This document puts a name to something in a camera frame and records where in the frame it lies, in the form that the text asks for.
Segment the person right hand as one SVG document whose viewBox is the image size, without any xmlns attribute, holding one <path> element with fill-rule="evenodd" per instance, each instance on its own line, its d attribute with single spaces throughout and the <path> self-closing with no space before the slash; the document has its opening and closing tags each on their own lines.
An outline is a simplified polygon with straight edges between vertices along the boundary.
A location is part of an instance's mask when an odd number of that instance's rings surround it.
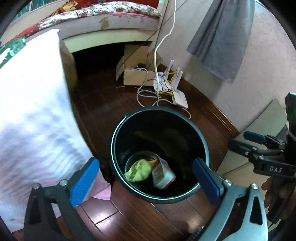
<svg viewBox="0 0 296 241">
<path fill-rule="evenodd" d="M 288 219 L 295 209 L 295 185 L 286 184 L 279 191 L 274 192 L 273 178 L 269 177 L 261 186 L 263 191 L 266 191 L 264 198 L 264 207 L 272 210 L 277 197 L 287 201 L 287 204 L 280 214 L 280 219 Z"/>
</svg>

